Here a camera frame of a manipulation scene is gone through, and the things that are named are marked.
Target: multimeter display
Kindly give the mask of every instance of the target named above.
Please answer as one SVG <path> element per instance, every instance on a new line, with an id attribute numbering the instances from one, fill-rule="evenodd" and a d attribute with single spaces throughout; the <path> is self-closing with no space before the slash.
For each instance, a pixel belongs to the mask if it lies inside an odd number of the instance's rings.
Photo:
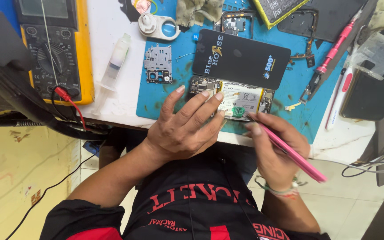
<path id="1" fill-rule="evenodd" d="M 52 18 L 68 18 L 66 0 L 43 0 L 45 15 Z M 41 0 L 20 0 L 25 16 L 43 17 Z"/>
<path id="2" fill-rule="evenodd" d="M 22 28 L 22 37 L 35 61 L 35 66 L 29 74 L 34 89 L 46 102 L 51 102 L 53 89 L 60 85 L 67 89 L 76 104 L 91 103 L 94 88 L 89 55 L 89 33 L 87 24 L 77 17 L 78 11 L 84 9 L 76 8 L 78 3 L 84 6 L 85 0 L 14 0 L 14 2 Z M 81 27 L 87 31 L 86 34 L 84 31 L 82 34 L 77 34 Z M 83 54 L 82 56 L 85 53 L 86 57 L 80 58 L 78 53 Z"/>

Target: black screen protector box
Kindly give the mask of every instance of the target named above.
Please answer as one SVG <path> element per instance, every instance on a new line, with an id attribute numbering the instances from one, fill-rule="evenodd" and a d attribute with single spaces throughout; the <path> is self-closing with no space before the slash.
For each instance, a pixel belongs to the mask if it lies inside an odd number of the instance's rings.
<path id="1" fill-rule="evenodd" d="M 223 32 L 199 32 L 193 73 L 277 90 L 291 56 L 288 48 Z"/>

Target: bracelet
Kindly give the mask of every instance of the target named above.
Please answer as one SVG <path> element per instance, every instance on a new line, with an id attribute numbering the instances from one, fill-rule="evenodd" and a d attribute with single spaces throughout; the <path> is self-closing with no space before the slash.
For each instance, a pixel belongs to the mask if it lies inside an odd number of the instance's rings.
<path id="1" fill-rule="evenodd" d="M 293 200 L 296 200 L 296 197 L 299 195 L 299 191 L 297 190 L 297 188 L 299 187 L 298 183 L 295 181 L 297 178 L 294 178 L 292 184 L 291 184 L 291 188 L 288 189 L 288 190 L 285 190 L 285 191 L 282 191 L 282 192 L 279 192 L 279 191 L 276 191 L 276 190 L 273 190 L 272 188 L 270 188 L 270 186 L 266 183 L 265 186 L 262 186 L 258 181 L 257 181 L 257 178 L 258 177 L 262 177 L 262 176 L 257 176 L 254 181 L 263 189 L 265 190 L 268 190 L 269 192 L 271 192 L 272 194 L 274 195 L 277 195 L 277 196 L 282 196 L 282 197 L 286 197 L 286 198 L 289 198 L 289 199 L 293 199 Z"/>

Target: yellow wall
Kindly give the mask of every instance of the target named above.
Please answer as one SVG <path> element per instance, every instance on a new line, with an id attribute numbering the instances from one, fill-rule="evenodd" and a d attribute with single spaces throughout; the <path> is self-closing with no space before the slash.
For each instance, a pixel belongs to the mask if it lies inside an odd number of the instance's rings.
<path id="1" fill-rule="evenodd" d="M 46 127 L 0 128 L 0 240 L 15 229 L 31 199 L 69 172 L 78 140 Z M 12 240 L 38 239 L 47 213 L 70 193 L 70 183 L 47 191 Z"/>

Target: multimeter rotary dial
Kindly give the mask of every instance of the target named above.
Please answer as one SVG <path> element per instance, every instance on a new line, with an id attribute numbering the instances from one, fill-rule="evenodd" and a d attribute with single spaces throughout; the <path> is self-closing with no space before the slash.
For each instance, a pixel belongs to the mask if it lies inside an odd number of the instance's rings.
<path id="1" fill-rule="evenodd" d="M 53 66 L 58 75 L 68 67 L 66 53 L 55 43 L 50 43 L 50 46 L 47 43 L 42 44 L 38 49 L 37 59 L 40 67 L 49 74 L 53 74 Z"/>

